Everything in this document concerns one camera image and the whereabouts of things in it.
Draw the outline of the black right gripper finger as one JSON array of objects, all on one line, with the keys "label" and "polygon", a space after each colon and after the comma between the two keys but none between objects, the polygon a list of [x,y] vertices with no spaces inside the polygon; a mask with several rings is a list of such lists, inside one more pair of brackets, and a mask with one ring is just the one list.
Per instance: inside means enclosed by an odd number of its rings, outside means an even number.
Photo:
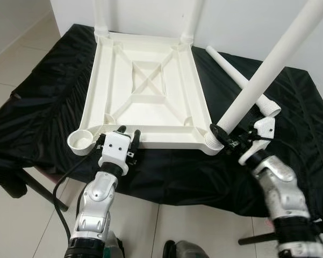
[{"label": "black right gripper finger", "polygon": [[223,130],[223,128],[218,127],[218,125],[215,124],[210,124],[210,131],[222,147],[235,148],[233,145],[235,141],[229,133]]}]

